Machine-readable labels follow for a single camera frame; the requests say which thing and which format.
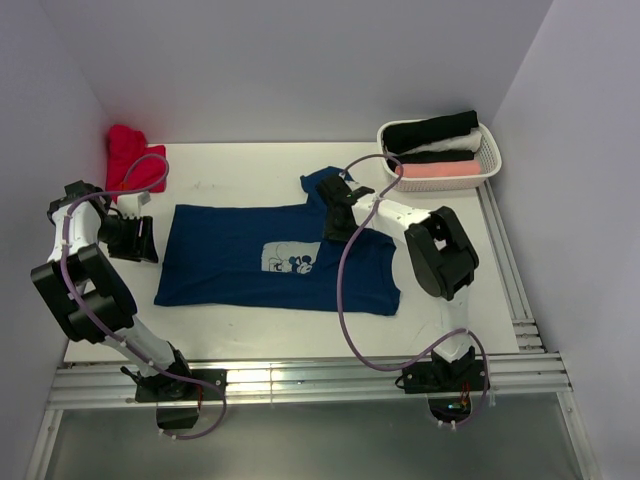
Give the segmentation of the blue Mickey Mouse t-shirt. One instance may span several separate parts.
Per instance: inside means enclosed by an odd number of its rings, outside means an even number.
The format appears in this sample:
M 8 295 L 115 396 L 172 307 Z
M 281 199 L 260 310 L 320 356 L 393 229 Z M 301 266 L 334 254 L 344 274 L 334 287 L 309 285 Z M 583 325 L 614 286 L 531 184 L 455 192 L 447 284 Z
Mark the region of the blue Mickey Mouse t-shirt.
M 337 310 L 344 246 L 323 238 L 326 206 L 318 183 L 326 167 L 300 179 L 303 204 L 174 210 L 154 303 L 162 307 L 225 304 L 309 311 Z M 392 273 L 393 239 L 366 229 L 347 258 L 347 312 L 393 316 L 400 291 Z

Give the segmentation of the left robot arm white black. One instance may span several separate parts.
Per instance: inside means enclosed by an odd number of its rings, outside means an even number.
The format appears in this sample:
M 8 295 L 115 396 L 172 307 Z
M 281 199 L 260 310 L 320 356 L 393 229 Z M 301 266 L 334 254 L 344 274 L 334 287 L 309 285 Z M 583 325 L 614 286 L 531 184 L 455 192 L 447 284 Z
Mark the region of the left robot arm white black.
M 124 374 L 153 396 L 190 395 L 194 373 L 178 349 L 139 320 L 133 295 L 111 264 L 158 262 L 152 218 L 112 209 L 110 198 L 84 181 L 66 185 L 47 217 L 54 248 L 30 277 L 68 339 L 121 353 L 138 368 Z

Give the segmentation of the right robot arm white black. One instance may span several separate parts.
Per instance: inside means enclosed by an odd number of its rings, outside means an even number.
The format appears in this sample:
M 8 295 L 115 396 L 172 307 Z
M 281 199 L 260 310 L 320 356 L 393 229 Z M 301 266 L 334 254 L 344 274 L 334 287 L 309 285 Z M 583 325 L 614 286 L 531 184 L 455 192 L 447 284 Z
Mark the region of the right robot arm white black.
M 434 381 L 446 390 L 457 388 L 466 379 L 468 366 L 476 360 L 481 362 L 484 376 L 488 377 L 486 349 L 469 328 L 468 297 L 479 257 L 456 213 L 449 207 L 419 209 L 389 200 L 385 197 L 386 190 L 377 192 L 350 182 L 344 173 L 321 180 L 316 191 L 327 208 L 324 238 L 345 244 L 337 271 L 337 312 L 343 337 L 355 357 L 375 371 L 393 372 L 430 356 L 434 363 Z M 352 340 L 344 317 L 346 262 L 351 248 L 366 229 L 387 235 L 407 247 L 415 280 L 442 308 L 435 321 L 442 336 L 398 365 L 380 365 L 366 359 Z

